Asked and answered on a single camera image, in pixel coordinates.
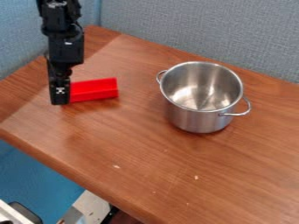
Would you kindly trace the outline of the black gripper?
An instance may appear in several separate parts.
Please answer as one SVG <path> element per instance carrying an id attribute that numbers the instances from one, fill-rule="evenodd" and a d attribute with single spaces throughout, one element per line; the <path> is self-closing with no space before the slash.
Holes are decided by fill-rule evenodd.
<path id="1" fill-rule="evenodd" d="M 48 37 L 51 104 L 71 100 L 71 68 L 84 61 L 84 31 L 79 0 L 36 0 L 41 34 Z"/>

